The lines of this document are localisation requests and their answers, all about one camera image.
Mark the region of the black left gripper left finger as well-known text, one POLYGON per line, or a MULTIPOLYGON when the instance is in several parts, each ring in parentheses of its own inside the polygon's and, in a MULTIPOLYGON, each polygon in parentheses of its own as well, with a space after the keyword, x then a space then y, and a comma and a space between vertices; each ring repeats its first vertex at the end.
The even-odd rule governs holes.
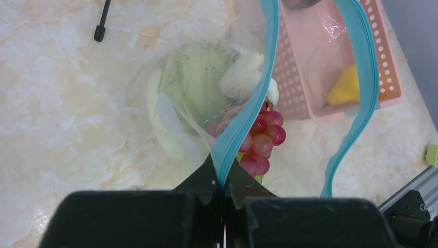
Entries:
POLYGON ((211 157, 172 190, 76 191, 57 207, 40 247, 216 247, 211 157))

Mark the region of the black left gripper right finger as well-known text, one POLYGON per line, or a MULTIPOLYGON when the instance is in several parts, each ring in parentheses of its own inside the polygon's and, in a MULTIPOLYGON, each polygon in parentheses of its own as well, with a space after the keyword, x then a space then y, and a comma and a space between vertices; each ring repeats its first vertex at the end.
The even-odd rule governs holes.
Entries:
POLYGON ((281 198, 234 161, 225 183, 224 247, 396 247, 377 207, 360 198, 281 198))

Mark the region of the red grapes bunch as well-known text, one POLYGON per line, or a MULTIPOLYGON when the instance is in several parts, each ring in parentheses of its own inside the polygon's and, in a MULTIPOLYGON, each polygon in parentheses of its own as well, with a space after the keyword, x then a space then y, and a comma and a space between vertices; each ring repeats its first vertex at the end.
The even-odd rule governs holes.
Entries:
POLYGON ((236 159, 252 177, 261 181, 270 169, 273 148, 284 143, 287 133, 282 114, 265 99, 255 122, 240 146, 236 159))

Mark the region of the green cabbage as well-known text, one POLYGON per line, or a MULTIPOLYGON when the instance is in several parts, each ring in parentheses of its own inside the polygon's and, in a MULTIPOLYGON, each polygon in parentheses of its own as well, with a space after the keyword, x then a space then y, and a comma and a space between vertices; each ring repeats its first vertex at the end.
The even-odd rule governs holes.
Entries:
POLYGON ((170 51, 148 79, 151 124, 173 159, 197 164, 237 116, 242 99, 236 89, 242 51, 209 41, 170 51))

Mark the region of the clear zip bag blue zipper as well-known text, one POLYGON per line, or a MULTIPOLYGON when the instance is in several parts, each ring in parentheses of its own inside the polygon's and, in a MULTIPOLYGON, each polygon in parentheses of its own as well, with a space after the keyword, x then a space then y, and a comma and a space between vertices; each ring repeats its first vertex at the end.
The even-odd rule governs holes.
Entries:
POLYGON ((146 67, 136 103, 174 168, 216 183, 285 177, 284 195, 333 196, 336 172, 378 103, 361 1, 233 1, 227 28, 146 67))

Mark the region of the white garlic bulb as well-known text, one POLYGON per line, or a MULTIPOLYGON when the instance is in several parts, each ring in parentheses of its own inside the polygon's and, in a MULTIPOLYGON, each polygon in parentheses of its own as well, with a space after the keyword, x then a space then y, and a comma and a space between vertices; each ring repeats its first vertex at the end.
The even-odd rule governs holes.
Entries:
POLYGON ((249 100, 261 79, 263 63, 264 56, 258 52, 240 52, 219 82, 223 95, 239 102, 249 100))

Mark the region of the pink plastic perforated basket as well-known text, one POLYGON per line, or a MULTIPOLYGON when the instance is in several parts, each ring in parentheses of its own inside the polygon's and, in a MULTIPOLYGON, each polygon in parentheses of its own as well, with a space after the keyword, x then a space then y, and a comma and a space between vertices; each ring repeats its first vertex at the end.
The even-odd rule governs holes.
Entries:
POLYGON ((272 77, 286 120, 329 122, 356 114, 359 102, 327 104, 341 73, 374 44, 379 68, 377 108, 400 102, 402 89, 377 1, 321 1, 306 9, 279 2, 280 27, 272 77))

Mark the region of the yellow lemon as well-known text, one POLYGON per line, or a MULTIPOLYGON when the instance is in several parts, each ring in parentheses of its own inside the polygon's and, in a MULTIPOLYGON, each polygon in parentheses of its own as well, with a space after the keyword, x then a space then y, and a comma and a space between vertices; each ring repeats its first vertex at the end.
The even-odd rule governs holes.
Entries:
POLYGON ((326 95, 330 106, 359 101, 359 78, 357 65, 348 66, 338 77, 331 91, 326 95))

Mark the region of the red apple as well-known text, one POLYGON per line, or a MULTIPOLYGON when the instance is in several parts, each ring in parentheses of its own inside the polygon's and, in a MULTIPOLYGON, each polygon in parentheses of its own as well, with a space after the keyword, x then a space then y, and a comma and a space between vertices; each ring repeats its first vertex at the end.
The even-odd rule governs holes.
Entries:
POLYGON ((282 0, 285 7, 290 9, 306 9, 321 2, 321 0, 282 0))

